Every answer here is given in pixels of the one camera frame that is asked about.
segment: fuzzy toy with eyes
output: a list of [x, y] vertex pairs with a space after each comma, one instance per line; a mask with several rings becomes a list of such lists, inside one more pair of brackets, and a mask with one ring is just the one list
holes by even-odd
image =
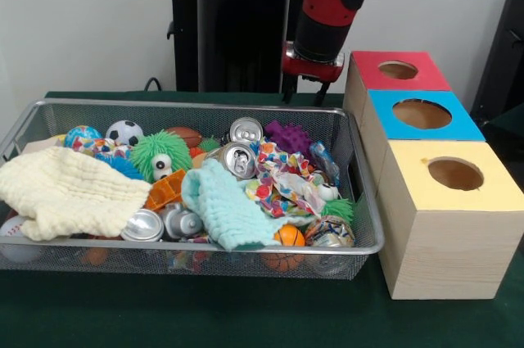
[[165, 131], [142, 138], [129, 159], [149, 183], [179, 169], [188, 171], [192, 168], [189, 148], [184, 140]]

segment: white cloth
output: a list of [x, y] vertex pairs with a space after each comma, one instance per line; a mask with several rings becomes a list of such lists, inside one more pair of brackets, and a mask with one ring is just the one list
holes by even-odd
[[0, 198], [31, 219], [21, 230], [35, 241], [73, 233], [118, 236], [150, 189], [64, 147], [18, 156], [0, 169]]

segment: green spiky ball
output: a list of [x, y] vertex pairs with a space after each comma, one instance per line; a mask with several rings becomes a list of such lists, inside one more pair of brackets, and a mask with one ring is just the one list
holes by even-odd
[[322, 215], [336, 215], [349, 224], [353, 220], [353, 203], [349, 199], [327, 201], [322, 210]]
[[210, 151], [217, 149], [220, 147], [220, 143], [218, 143], [213, 137], [211, 138], [204, 138], [202, 139], [202, 142], [200, 142], [200, 145], [198, 145], [200, 149], [205, 151], [206, 153], [209, 153]]
[[171, 158], [173, 172], [192, 168], [189, 148], [183, 139], [175, 133], [160, 131], [140, 139], [138, 145], [129, 154], [134, 167], [142, 174], [146, 181], [153, 183], [153, 167], [151, 160], [157, 154], [167, 154]]

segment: yellow box lid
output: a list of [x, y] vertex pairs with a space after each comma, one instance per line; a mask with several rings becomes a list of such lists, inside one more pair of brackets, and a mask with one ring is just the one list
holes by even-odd
[[418, 210], [524, 211], [524, 194], [485, 142], [389, 145]]

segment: light blue cloth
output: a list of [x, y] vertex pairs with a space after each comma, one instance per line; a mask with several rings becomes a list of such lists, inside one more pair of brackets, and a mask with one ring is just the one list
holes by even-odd
[[211, 238], [225, 250], [246, 244], [279, 245], [274, 234], [284, 224], [307, 224], [313, 218], [272, 219], [247, 198], [245, 183], [238, 182], [217, 160], [205, 160], [191, 169], [182, 181], [186, 206], [198, 213]]

